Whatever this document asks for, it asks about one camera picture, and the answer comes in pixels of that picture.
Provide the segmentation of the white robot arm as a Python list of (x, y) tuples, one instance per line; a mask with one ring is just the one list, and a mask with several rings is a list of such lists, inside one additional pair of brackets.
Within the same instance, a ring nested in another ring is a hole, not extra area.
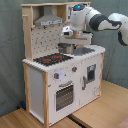
[(71, 10), (70, 25), (62, 30), (65, 37), (73, 37), (75, 32), (82, 31), (88, 25), (94, 31), (117, 30), (118, 41), (121, 45), (128, 45), (128, 17), (112, 13), (106, 17), (93, 7), (78, 4)]

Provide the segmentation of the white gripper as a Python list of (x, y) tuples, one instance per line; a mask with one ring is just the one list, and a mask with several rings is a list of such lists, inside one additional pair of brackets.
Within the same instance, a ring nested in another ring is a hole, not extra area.
[(85, 31), (73, 31), (69, 26), (63, 28), (61, 36), (69, 44), (90, 44), (93, 34)]

